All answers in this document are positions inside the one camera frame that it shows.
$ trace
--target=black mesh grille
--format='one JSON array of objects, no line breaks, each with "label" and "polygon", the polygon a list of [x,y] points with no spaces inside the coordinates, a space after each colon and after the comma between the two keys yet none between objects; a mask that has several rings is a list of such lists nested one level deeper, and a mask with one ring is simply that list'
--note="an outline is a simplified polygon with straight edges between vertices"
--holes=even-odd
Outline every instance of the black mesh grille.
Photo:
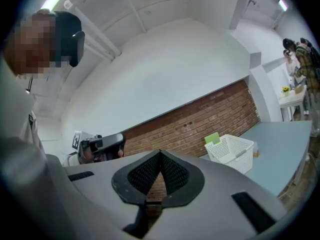
[{"label": "black mesh grille", "polygon": [[167,195],[182,188],[189,179],[189,172],[166,155],[161,156],[161,173]]},{"label": "black mesh grille", "polygon": [[128,174],[130,184],[145,195],[148,194],[160,172],[159,157],[160,153],[154,155]]}]

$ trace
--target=ear cup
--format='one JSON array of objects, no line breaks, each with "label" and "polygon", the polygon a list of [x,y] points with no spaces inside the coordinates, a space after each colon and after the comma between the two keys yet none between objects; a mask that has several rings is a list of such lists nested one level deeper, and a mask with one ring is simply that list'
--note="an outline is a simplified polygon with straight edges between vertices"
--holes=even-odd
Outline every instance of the ear cup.
[{"label": "ear cup", "polygon": [[85,32],[78,31],[71,37],[69,64],[76,67],[84,55]]}]

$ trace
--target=white pillar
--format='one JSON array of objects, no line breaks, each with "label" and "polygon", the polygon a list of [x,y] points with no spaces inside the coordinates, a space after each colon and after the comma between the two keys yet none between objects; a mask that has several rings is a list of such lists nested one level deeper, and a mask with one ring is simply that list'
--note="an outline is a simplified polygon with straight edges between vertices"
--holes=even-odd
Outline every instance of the white pillar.
[{"label": "white pillar", "polygon": [[235,30],[237,28],[239,21],[242,19],[248,8],[248,1],[249,0],[237,0],[229,25],[230,30]]},{"label": "white pillar", "polygon": [[248,87],[261,122],[281,122],[278,97],[262,65],[250,70]]}]

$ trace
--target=black headphones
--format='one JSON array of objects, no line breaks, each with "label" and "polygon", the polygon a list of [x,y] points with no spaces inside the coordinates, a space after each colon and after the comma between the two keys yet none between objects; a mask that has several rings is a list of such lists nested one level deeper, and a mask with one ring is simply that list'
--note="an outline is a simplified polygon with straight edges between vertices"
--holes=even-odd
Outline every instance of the black headphones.
[{"label": "black headphones", "polygon": [[76,67],[84,55],[85,33],[81,21],[67,11],[53,11],[55,16],[55,62],[67,57],[70,66]]},{"label": "black headphones", "polygon": [[78,31],[71,37],[69,64],[76,67],[84,55],[85,32]]}]

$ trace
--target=black slot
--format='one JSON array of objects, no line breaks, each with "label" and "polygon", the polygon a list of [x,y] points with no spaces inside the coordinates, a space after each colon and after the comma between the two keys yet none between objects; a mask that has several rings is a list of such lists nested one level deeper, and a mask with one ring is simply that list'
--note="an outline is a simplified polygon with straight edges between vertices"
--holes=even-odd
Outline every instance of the black slot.
[{"label": "black slot", "polygon": [[146,205],[147,206],[160,206],[161,205],[161,201],[146,201]]},{"label": "black slot", "polygon": [[87,178],[92,175],[94,175],[94,173],[92,171],[84,171],[84,172],[68,175],[68,178],[71,182],[73,182],[73,181]]},{"label": "black slot", "polygon": [[246,192],[233,194],[232,198],[258,234],[276,223]]}]

